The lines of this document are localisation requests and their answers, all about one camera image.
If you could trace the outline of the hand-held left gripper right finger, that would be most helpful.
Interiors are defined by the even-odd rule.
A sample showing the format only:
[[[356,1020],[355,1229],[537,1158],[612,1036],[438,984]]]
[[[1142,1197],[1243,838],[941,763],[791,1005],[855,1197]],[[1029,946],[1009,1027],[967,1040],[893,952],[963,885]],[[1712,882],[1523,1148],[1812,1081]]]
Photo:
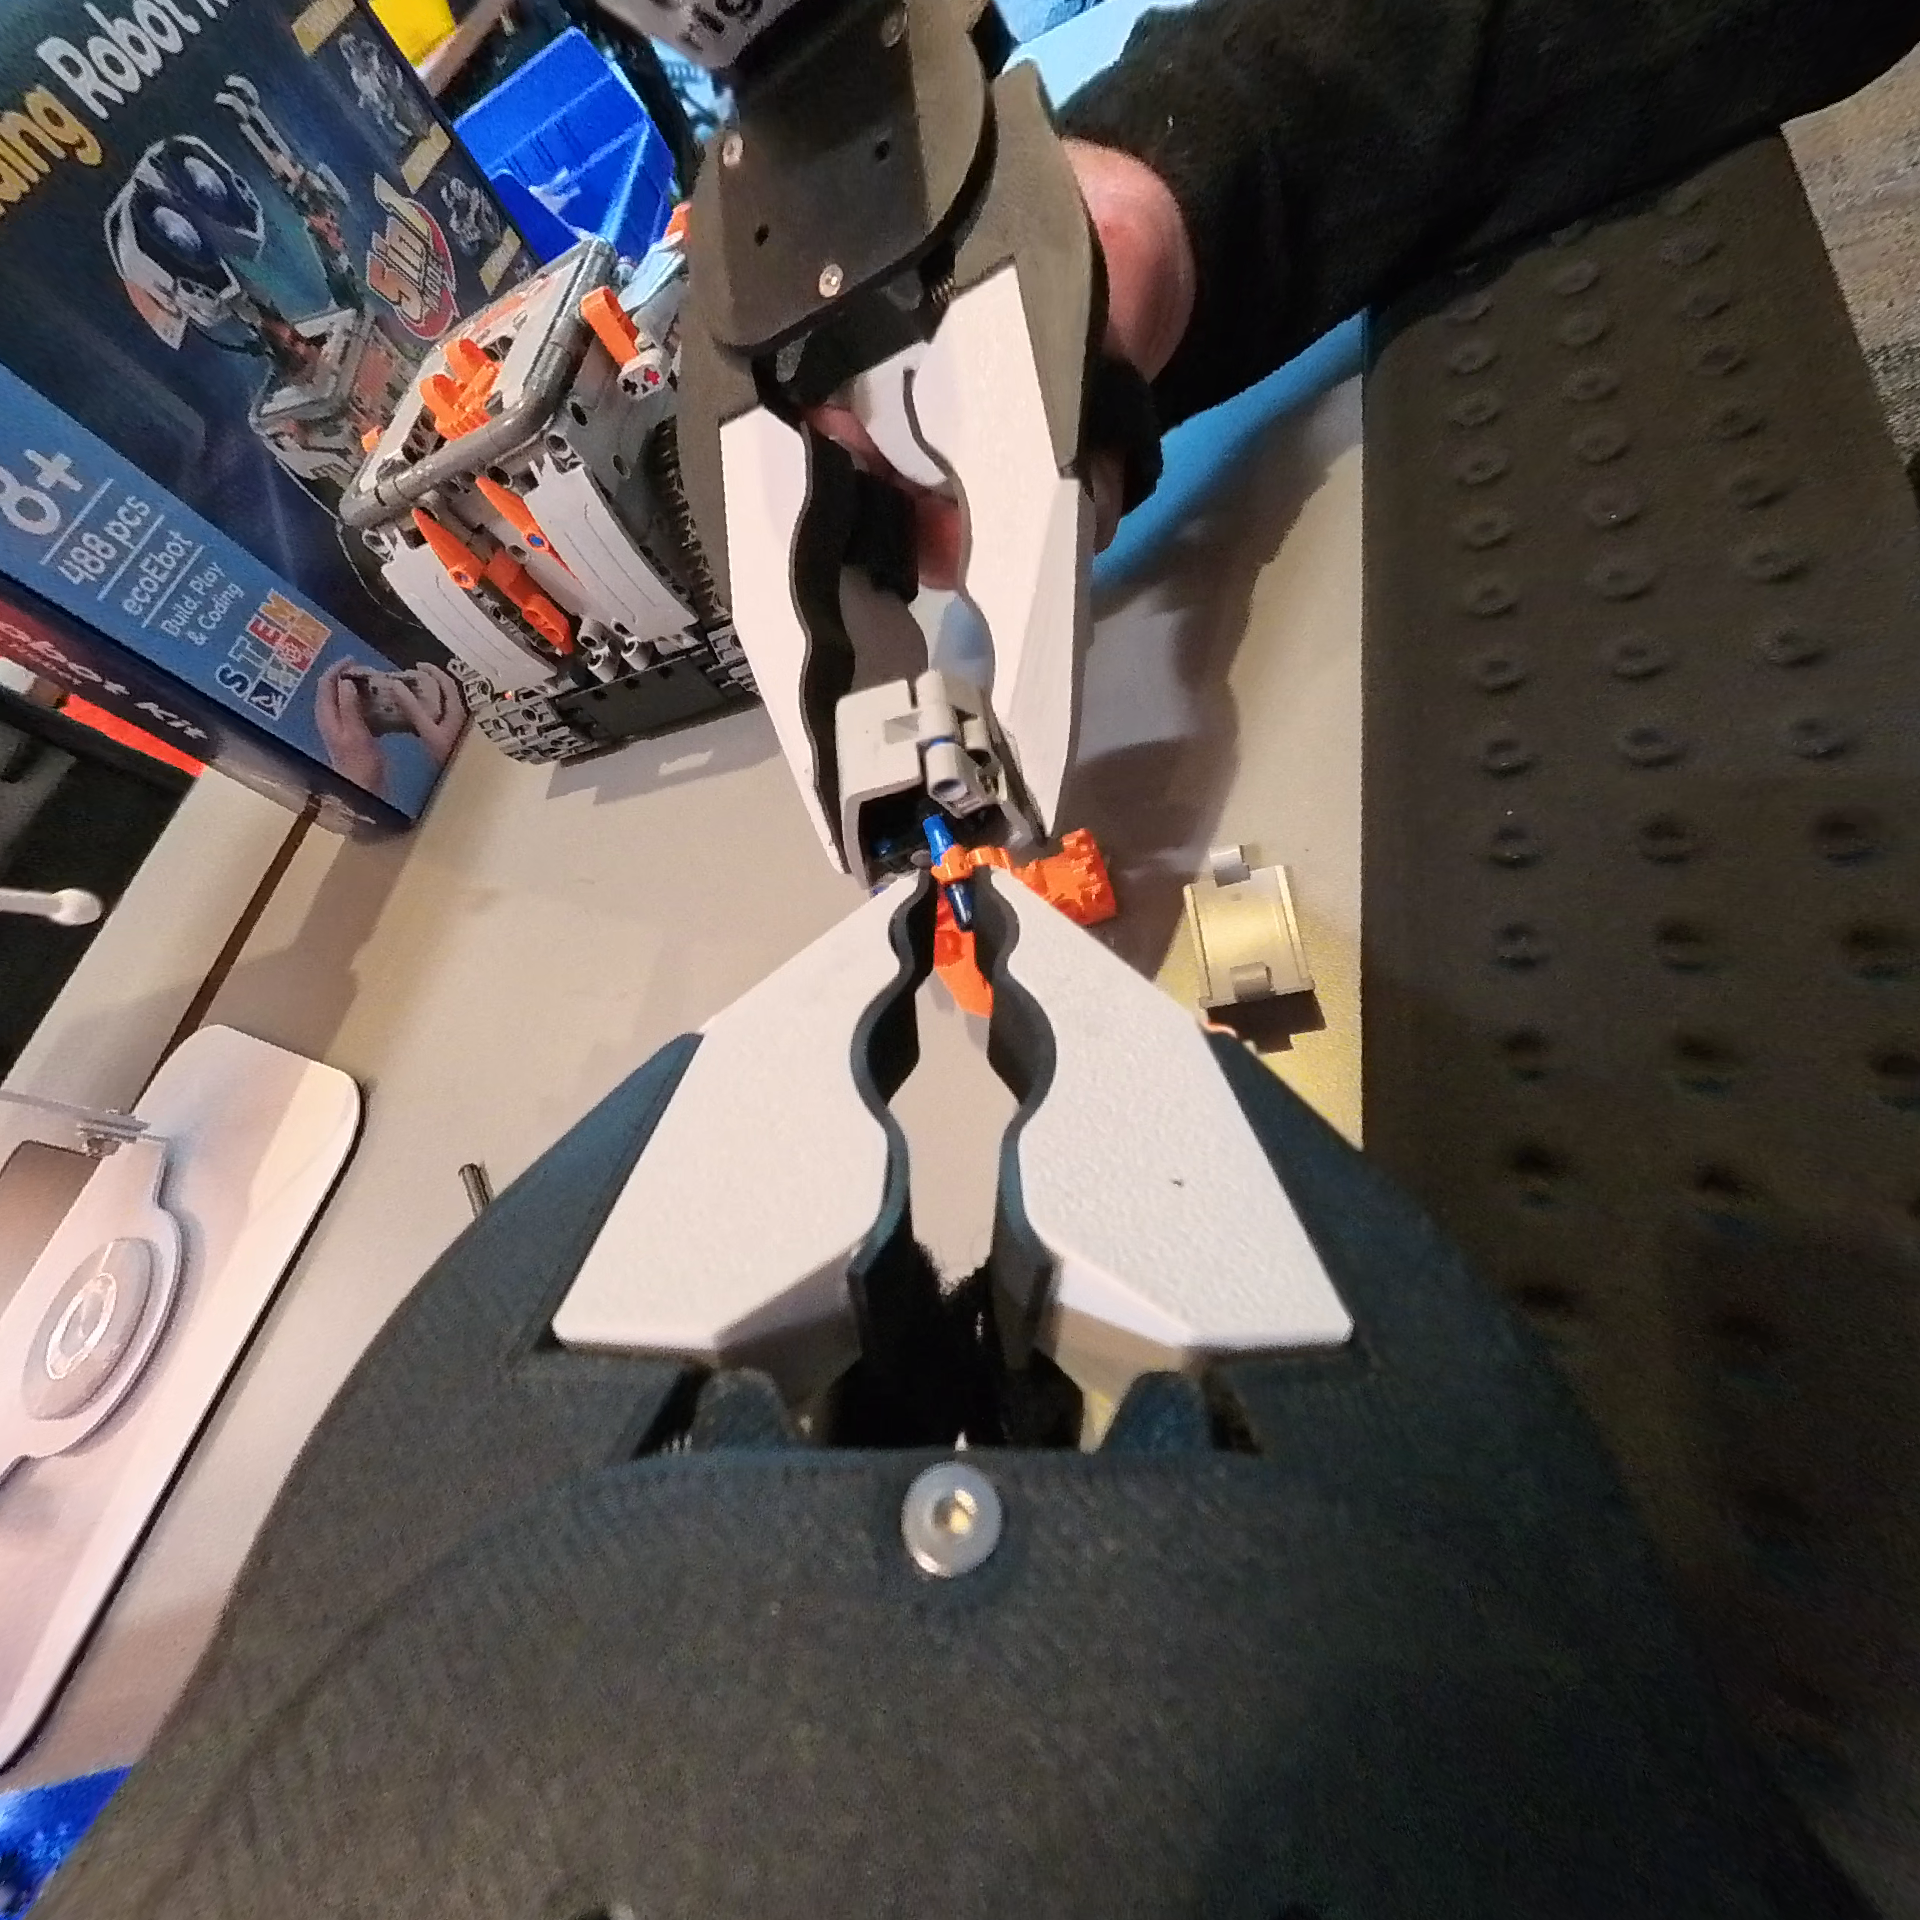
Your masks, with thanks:
[[[1332,1354],[1327,1264],[1211,1036],[1085,928],[987,877],[990,1065],[1015,1100],[990,1281],[1001,1352],[1118,1404],[1147,1374]]]

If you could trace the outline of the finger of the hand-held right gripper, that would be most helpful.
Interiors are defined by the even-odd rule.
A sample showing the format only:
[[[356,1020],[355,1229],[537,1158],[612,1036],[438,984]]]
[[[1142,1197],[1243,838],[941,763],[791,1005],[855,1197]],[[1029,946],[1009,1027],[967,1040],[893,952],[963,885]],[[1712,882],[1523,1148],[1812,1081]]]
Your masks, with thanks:
[[[941,646],[924,670],[987,696],[1044,841],[1062,819],[1080,729],[1094,501],[1073,452],[1054,444],[1019,280],[987,276],[956,296],[925,345],[852,382],[851,410],[893,474],[959,508],[956,595],[984,653]]]
[[[829,864],[840,837],[835,713],[921,672],[918,542],[908,497],[803,422],[751,410],[723,425],[727,574],[735,636]]]

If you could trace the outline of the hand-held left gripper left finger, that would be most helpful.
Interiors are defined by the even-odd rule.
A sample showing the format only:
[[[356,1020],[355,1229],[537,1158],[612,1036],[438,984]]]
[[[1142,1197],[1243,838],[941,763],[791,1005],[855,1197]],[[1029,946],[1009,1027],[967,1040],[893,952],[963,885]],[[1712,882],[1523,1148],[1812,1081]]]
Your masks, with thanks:
[[[553,1316],[571,1354],[767,1374],[812,1402],[913,1301],[921,882],[899,877],[712,1016]]]

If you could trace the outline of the grey toy motor block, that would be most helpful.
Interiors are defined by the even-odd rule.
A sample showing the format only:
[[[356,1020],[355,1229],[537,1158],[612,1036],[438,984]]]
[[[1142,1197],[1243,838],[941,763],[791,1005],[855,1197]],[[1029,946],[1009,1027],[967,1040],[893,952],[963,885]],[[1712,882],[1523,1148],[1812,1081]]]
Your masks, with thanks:
[[[835,748],[843,849],[871,889],[931,864],[927,814],[969,849],[1031,851],[1041,838],[987,696],[956,675],[927,667],[851,693]]]

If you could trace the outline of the orange toy bracket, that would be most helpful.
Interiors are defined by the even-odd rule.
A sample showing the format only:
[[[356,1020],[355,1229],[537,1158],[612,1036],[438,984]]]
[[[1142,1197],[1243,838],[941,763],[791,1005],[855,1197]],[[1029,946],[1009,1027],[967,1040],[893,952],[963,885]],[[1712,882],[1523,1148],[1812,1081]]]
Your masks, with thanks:
[[[950,1001],[969,1018],[991,1018],[991,984],[975,960],[974,876],[982,870],[1016,873],[1016,857],[1008,849],[963,843],[949,817],[927,809],[918,819],[927,851],[927,870],[940,885],[932,931],[932,971]]]

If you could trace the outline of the person's right hand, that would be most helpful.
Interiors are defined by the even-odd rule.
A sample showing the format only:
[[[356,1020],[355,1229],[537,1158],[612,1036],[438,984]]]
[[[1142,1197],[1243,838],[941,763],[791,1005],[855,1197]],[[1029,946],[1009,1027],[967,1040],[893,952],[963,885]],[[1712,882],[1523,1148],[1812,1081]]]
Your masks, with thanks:
[[[1196,265],[1181,209],[1165,180],[1142,161],[1080,137],[1062,150],[1085,204],[1107,267],[1104,353],[1151,382],[1175,354],[1192,315]],[[889,474],[889,484],[912,506],[918,542],[918,585],[950,590],[964,557],[958,502],[935,488],[901,478],[851,406],[827,401],[806,421],[848,448],[865,474]]]

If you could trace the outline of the grey orange toy tracked robot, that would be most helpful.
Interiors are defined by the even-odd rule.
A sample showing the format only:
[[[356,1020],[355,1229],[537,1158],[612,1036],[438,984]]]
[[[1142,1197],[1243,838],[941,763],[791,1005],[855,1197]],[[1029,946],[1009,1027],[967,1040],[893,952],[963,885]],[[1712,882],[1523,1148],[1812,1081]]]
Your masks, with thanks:
[[[681,481],[688,204],[589,236],[456,320],[341,518],[447,652],[468,718],[543,765],[759,704]]]

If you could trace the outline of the grey curved toy panel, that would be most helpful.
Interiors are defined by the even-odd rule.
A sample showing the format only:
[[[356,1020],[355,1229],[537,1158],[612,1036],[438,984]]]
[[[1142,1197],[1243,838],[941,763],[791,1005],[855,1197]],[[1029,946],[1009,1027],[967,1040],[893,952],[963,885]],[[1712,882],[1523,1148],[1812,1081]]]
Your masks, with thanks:
[[[1196,1000],[1209,1012],[1315,990],[1289,868],[1243,843],[1211,849],[1184,886]]]

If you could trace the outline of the plain blue storage bin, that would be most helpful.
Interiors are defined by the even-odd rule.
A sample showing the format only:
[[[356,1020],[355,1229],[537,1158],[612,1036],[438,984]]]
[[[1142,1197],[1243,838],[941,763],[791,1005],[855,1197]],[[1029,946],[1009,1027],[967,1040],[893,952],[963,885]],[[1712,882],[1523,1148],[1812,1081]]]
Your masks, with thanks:
[[[669,227],[671,150],[584,32],[545,44],[452,129],[541,262],[589,238],[643,258]]]

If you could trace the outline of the black dimpled pad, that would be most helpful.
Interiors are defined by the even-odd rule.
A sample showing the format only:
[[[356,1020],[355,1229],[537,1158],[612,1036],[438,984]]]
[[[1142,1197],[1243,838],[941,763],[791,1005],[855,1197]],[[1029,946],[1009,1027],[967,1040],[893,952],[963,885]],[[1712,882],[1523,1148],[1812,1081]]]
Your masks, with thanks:
[[[1361,376],[1361,1128],[1915,1915],[1915,501],[1779,136]]]

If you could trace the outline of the blue robot kit box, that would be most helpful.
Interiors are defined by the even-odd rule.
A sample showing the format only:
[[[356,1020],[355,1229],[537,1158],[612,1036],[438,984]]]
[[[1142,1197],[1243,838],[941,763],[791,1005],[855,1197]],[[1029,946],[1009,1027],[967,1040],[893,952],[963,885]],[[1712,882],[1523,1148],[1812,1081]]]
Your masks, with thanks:
[[[407,832],[464,701],[341,508],[531,262],[369,4],[5,3],[5,659]]]

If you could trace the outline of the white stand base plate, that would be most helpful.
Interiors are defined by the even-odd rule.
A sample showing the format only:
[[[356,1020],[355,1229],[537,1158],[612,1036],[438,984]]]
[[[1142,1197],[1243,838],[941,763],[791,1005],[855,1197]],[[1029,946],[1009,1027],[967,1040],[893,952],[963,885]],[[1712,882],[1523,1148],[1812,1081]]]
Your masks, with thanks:
[[[144,870],[7,1076],[5,1788],[147,1746],[317,1418],[268,1349],[374,1081],[182,1021],[246,896]]]

